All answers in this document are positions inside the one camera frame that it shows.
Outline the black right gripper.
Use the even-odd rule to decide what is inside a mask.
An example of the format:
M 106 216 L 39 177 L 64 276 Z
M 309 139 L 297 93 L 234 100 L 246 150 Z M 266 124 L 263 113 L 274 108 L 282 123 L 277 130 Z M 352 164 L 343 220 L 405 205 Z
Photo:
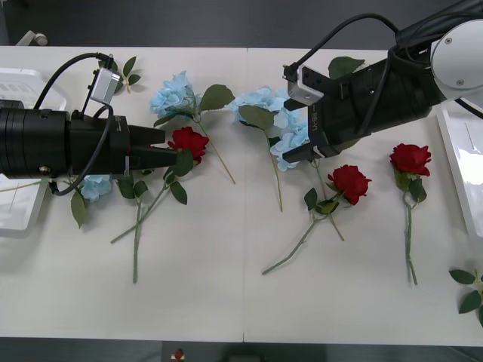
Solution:
M 378 62 L 362 69 L 343 70 L 340 75 L 326 77 L 308 70 L 308 87 L 322 97 L 308 106 L 309 145 L 301 145 L 282 155 L 289 164 L 312 161 L 339 155 L 350 143 L 371 133 L 362 127 L 368 115 L 376 118 L 382 107 L 380 87 L 387 82 L 385 62 Z M 306 105 L 291 98 L 284 101 L 289 112 Z

